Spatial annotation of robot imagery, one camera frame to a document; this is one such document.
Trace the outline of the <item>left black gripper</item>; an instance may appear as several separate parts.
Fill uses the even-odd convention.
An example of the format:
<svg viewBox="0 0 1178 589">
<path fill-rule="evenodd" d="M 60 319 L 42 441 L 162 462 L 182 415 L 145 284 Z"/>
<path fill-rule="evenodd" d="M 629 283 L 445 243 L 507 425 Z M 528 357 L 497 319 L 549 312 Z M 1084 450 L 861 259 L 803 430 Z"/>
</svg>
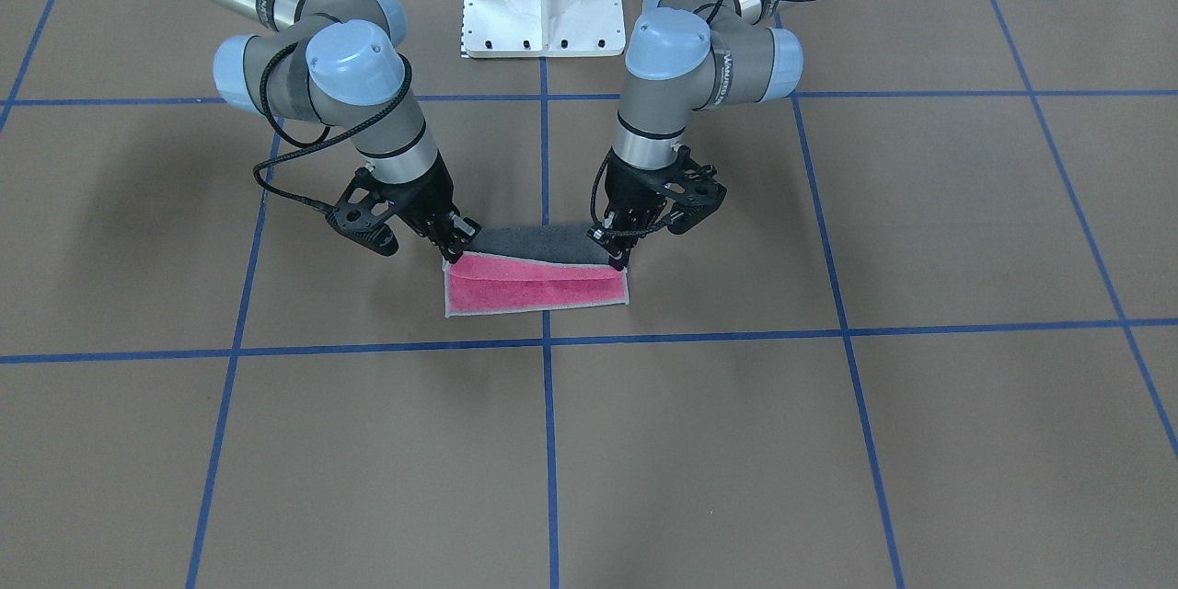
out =
<svg viewBox="0 0 1178 589">
<path fill-rule="evenodd" d="M 719 211 L 727 188 L 716 181 L 719 170 L 700 165 L 688 145 L 673 150 L 664 168 L 637 168 L 614 152 L 607 153 L 593 185 L 589 240 L 605 249 L 607 265 L 624 271 L 635 241 L 669 229 L 683 234 Z"/>
</svg>

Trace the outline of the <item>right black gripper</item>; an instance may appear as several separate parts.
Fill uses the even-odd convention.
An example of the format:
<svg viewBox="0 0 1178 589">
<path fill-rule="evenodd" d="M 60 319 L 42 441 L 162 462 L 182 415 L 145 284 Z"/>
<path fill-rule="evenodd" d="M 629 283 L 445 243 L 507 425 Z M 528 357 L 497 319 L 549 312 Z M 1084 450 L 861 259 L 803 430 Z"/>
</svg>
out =
<svg viewBox="0 0 1178 589">
<path fill-rule="evenodd" d="M 327 209 L 327 224 L 338 234 L 377 254 L 398 250 L 388 223 L 391 217 L 399 217 L 408 229 L 439 249 L 443 270 L 458 263 L 482 231 L 479 223 L 459 216 L 454 179 L 441 155 L 423 176 L 405 183 L 378 181 L 369 168 L 357 168 L 340 198 Z"/>
</svg>

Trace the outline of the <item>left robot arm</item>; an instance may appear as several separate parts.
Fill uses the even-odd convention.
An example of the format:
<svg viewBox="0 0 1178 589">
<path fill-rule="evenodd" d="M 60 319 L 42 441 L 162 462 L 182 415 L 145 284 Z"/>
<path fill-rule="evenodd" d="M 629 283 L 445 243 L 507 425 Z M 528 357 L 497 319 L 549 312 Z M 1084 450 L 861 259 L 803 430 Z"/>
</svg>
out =
<svg viewBox="0 0 1178 589">
<path fill-rule="evenodd" d="M 803 73 L 801 44 L 773 26 L 788 6 L 825 0 L 643 0 L 626 55 L 613 145 L 595 188 L 589 239 L 618 271 L 637 241 L 683 234 L 724 199 L 712 166 L 683 144 L 696 111 L 790 95 Z"/>
</svg>

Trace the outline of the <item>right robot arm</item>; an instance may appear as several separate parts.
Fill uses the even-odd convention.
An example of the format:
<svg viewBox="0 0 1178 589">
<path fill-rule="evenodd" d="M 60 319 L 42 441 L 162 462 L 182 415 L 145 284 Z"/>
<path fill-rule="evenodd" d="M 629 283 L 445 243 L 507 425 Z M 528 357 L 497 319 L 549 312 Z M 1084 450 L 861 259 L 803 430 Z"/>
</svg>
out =
<svg viewBox="0 0 1178 589">
<path fill-rule="evenodd" d="M 265 34 L 220 44 L 212 77 L 220 98 L 262 115 L 290 145 L 252 171 L 270 196 L 315 209 L 329 227 L 377 254 L 395 254 L 392 217 L 459 262 L 479 224 L 459 214 L 446 171 L 398 46 L 408 37 L 399 0 L 210 0 L 252 16 Z M 337 201 L 290 193 L 266 170 L 350 141 L 364 165 Z"/>
</svg>

